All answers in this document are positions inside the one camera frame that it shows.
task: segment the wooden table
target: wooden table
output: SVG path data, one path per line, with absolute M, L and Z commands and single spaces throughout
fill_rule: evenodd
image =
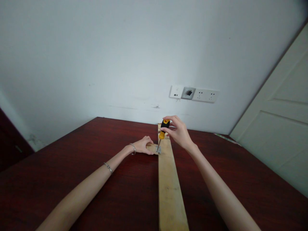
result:
M 308 199 L 244 148 L 192 140 L 262 230 L 307 230 Z M 78 183 L 157 125 L 97 117 L 0 174 L 0 227 L 34 230 Z M 190 156 L 171 139 L 190 230 L 227 230 Z M 158 157 L 129 155 L 72 230 L 158 230 Z

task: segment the wall outlet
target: wall outlet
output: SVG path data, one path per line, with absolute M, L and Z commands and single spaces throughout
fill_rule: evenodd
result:
M 184 87 L 181 98 L 192 99 L 194 93 L 195 93 L 195 88 Z
M 219 91 L 197 88 L 192 100 L 215 103 L 219 95 Z
M 181 98 L 184 87 L 180 85 L 172 85 L 170 91 L 170 98 Z

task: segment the metal bracket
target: metal bracket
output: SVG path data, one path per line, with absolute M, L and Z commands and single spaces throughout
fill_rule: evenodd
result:
M 161 154 L 161 146 L 159 146 L 157 153 Z

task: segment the door panel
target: door panel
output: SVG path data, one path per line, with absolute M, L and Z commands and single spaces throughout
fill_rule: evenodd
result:
M 308 197 L 308 24 L 230 136 Z

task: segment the bangle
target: bangle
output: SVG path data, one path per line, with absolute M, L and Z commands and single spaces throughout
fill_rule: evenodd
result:
M 130 143 L 130 144 L 133 146 L 133 148 L 134 148 L 134 150 L 135 150 L 135 153 L 132 154 L 132 155 L 135 155 L 135 154 L 136 154 L 136 148 L 135 148 L 135 146 L 134 146 L 132 143 Z
M 112 169 L 110 168 L 109 164 L 107 164 L 107 163 L 104 162 L 104 165 L 106 165 L 107 168 L 109 168 L 109 170 L 110 170 L 110 172 L 111 172 L 111 174 L 112 174 Z

